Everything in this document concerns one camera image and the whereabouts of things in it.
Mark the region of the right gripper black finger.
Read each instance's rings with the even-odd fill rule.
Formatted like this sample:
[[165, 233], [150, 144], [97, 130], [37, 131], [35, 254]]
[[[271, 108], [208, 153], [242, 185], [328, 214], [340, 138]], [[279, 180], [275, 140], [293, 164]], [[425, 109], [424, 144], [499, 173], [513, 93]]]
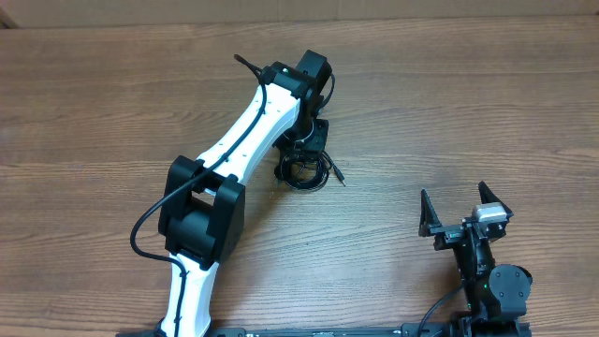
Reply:
[[512, 210], [490, 190], [490, 188], [484, 181], [479, 182], [477, 188], [479, 196], [481, 198], [481, 202], [483, 204], [500, 203], [506, 212], [507, 218], [511, 218], [514, 215]]
[[438, 227], [442, 226], [438, 215], [431, 204], [431, 199], [425, 189], [420, 192], [420, 220], [418, 235], [420, 237], [429, 237], [434, 235]]

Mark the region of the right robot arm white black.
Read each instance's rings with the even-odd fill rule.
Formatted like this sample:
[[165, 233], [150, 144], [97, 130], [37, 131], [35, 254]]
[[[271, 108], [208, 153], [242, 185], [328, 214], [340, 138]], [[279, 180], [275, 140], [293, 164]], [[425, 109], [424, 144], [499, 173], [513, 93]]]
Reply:
[[[433, 237], [436, 251], [451, 250], [456, 259], [460, 285], [433, 304], [417, 325], [416, 335], [432, 336], [530, 336], [531, 328], [519, 319], [527, 313], [533, 277], [525, 268], [497, 264], [490, 244], [506, 234], [514, 215], [484, 183], [477, 186], [481, 203], [457, 225], [440, 221], [426, 190], [420, 192], [418, 235]], [[447, 323], [432, 327], [432, 314], [460, 291], [468, 309], [454, 313]]]

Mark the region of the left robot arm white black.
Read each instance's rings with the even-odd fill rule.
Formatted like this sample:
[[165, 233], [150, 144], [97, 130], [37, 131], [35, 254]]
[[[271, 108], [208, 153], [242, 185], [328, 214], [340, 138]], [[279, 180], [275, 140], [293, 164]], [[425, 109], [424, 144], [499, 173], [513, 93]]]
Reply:
[[154, 336], [204, 336], [212, 318], [216, 272], [244, 226], [246, 185], [270, 148], [279, 151], [275, 178], [298, 190], [329, 178], [329, 123], [319, 112], [334, 83], [328, 59], [306, 51], [296, 66], [251, 66], [256, 93], [241, 117], [209, 150], [171, 164], [158, 231], [166, 239], [172, 278], [168, 310]]

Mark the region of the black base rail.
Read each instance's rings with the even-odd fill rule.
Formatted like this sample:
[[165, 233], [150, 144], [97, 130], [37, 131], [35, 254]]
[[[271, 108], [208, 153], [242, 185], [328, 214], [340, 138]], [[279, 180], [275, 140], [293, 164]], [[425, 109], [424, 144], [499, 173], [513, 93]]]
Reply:
[[[204, 336], [207, 337], [416, 337], [418, 323], [404, 323], [400, 327], [386, 328], [339, 328], [339, 329], [284, 329], [284, 330], [245, 330], [243, 328], [208, 329]], [[139, 332], [116, 333], [117, 337], [153, 337], [166, 336], [154, 330]], [[449, 337], [465, 336], [452, 330], [449, 323], [427, 323], [420, 332], [423, 337]], [[531, 337], [533, 333], [530, 325], [520, 324], [519, 332], [515, 330], [482, 330], [473, 332], [471, 336], [525, 336]]]

